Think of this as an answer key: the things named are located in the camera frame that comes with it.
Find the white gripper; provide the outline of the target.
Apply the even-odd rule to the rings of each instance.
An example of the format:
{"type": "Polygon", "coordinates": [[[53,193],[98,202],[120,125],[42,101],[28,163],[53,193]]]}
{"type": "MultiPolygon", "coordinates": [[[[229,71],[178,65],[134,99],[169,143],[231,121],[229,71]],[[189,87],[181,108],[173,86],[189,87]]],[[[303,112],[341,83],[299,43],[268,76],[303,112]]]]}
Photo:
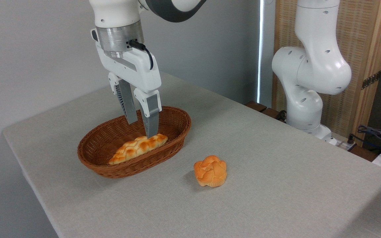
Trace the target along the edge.
{"type": "Polygon", "coordinates": [[[134,95],[139,101],[140,110],[147,138],[158,133],[159,112],[162,111],[160,93],[160,72],[154,55],[153,68],[147,52],[133,48],[123,52],[122,58],[107,56],[99,43],[96,43],[100,60],[109,71],[108,78],[114,95],[117,96],[128,124],[135,123],[137,118],[130,84],[137,87],[134,95]]]}

